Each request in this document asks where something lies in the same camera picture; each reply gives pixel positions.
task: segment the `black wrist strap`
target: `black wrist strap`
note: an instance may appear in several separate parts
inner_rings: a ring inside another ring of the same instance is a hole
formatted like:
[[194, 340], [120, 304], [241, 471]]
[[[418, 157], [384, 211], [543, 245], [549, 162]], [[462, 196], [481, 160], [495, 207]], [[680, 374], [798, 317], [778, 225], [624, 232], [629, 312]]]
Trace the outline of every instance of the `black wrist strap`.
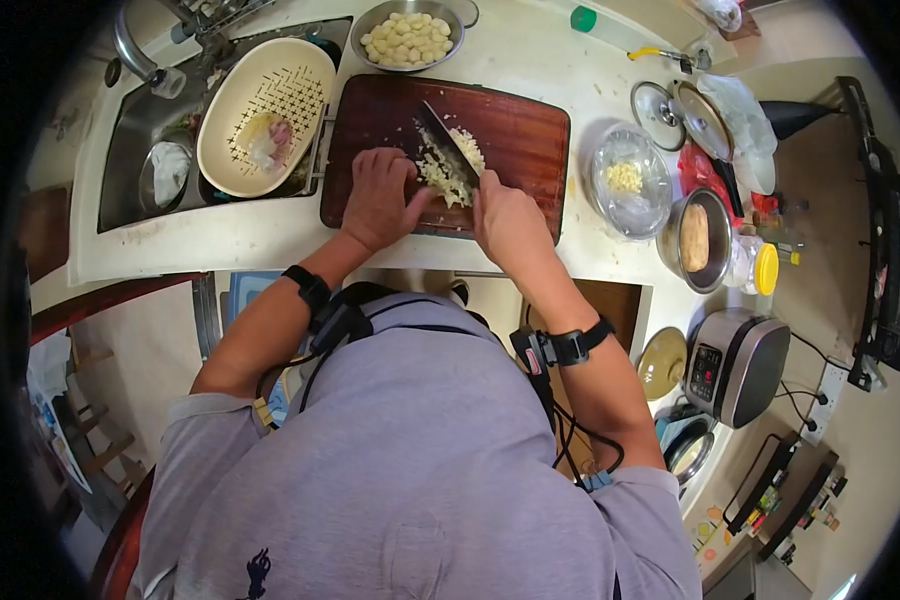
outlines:
[[282, 277], [293, 280], [300, 286], [298, 294], [300, 294], [300, 299], [310, 307], [312, 323], [313, 319], [324, 310], [324, 306], [330, 302], [330, 288], [319, 275], [313, 274], [300, 265], [293, 265], [284, 270]]
[[590, 351], [600, 346], [607, 336], [613, 333], [616, 333], [616, 329], [613, 328], [611, 322], [600, 315], [597, 324], [586, 331], [575, 329], [561, 335], [550, 334], [555, 364], [569, 367], [586, 363], [590, 358]]

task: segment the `man's left hand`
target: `man's left hand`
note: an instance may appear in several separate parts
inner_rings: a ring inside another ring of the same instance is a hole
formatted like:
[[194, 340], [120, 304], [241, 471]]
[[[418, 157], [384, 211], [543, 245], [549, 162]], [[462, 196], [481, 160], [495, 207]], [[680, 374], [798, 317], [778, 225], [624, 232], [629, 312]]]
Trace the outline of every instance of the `man's left hand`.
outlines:
[[343, 211], [342, 232], [371, 253], [409, 234], [437, 190], [420, 189], [409, 204], [403, 186], [417, 178], [417, 165], [399, 148], [374, 148], [353, 160], [353, 191]]

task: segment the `kitchen knife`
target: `kitchen knife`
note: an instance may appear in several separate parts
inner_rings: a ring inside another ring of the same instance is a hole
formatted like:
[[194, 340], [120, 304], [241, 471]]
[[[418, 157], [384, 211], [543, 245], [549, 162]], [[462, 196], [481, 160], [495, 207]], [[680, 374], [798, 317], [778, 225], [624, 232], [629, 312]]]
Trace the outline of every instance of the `kitchen knife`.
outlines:
[[448, 163], [447, 166], [469, 187], [480, 189], [480, 175], [467, 160], [457, 142], [453, 141], [450, 131], [444, 125], [444, 120], [437, 116], [430, 102], [421, 101], [417, 107], [417, 114], [423, 128], [430, 134], [433, 144], [443, 153]]

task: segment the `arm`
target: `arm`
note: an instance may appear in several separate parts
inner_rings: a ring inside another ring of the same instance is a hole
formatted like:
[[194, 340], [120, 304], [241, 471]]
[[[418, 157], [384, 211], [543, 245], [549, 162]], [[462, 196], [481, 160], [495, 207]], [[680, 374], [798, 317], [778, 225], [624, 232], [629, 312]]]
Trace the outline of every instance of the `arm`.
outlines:
[[[474, 198], [474, 222], [480, 247], [513, 280], [547, 330], [561, 334], [596, 325], [597, 311], [557, 257], [533, 198], [504, 187], [496, 173], [485, 171]], [[562, 366], [560, 377], [576, 419], [624, 448], [621, 467], [666, 469], [643, 387], [616, 338], [609, 336], [590, 350], [587, 362]], [[602, 469], [616, 461], [612, 447], [591, 441]]]
[[[403, 186], [416, 177], [417, 167], [403, 150], [360, 152], [353, 161], [353, 191], [340, 231], [300, 266], [333, 289], [377, 251], [412, 232], [435, 195], [424, 188], [408, 205]], [[200, 369], [190, 393], [252, 399], [264, 371], [293, 359], [300, 347], [311, 315], [299, 290], [297, 282], [280, 277], [254, 298]]]

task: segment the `beige colander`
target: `beige colander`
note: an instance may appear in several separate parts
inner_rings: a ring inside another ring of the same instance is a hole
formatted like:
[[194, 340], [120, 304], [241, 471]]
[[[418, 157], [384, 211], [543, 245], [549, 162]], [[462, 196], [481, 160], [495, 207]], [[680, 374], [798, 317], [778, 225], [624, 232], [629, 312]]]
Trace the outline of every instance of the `beige colander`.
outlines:
[[[294, 171], [317, 132], [337, 73], [330, 56], [302, 39], [280, 37], [246, 53], [207, 108], [196, 138], [196, 162], [210, 184], [231, 196], [273, 191]], [[240, 131], [260, 113], [278, 114], [293, 127], [283, 166], [258, 167], [237, 145]]]

